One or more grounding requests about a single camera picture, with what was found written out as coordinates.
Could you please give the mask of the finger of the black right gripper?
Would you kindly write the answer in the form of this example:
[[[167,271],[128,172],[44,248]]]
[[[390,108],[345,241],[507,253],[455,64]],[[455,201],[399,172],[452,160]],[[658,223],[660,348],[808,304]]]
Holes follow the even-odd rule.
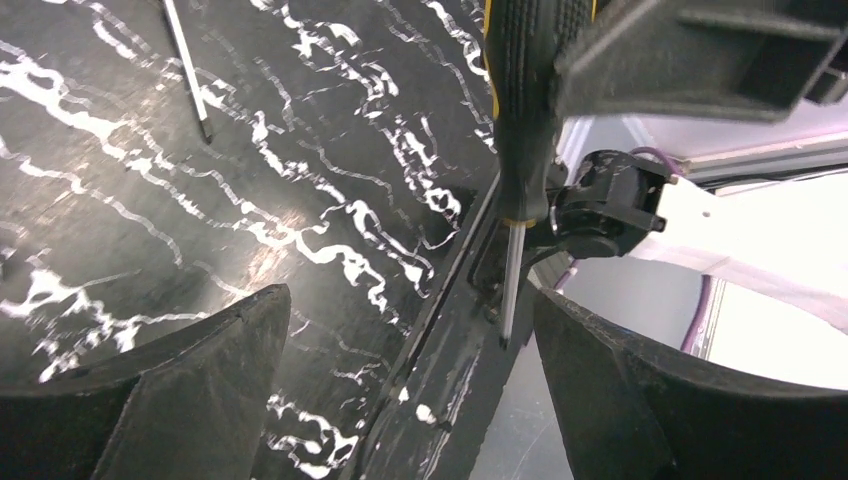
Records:
[[[844,1],[612,1],[556,62],[565,117],[776,123],[847,39]]]

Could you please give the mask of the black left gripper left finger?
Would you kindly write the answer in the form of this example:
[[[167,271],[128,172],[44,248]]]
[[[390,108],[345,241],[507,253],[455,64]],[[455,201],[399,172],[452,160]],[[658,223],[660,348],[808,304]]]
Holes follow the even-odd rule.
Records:
[[[1,389],[5,479],[245,479],[291,314],[270,285],[54,380]]]

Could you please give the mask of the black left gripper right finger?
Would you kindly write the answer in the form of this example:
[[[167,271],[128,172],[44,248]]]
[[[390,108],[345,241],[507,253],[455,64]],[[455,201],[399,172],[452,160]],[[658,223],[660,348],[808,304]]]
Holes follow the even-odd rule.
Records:
[[[534,330],[577,479],[843,479],[847,395],[732,370],[549,289]]]

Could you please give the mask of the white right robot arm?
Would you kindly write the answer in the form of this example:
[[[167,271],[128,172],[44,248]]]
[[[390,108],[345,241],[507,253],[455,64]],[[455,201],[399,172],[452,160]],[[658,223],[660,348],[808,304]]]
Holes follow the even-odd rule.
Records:
[[[847,37],[843,1],[602,1],[559,56],[569,116],[648,113],[785,119]],[[588,155],[551,197],[556,238],[580,259],[675,264],[847,327],[847,271],[670,168],[614,150]]]

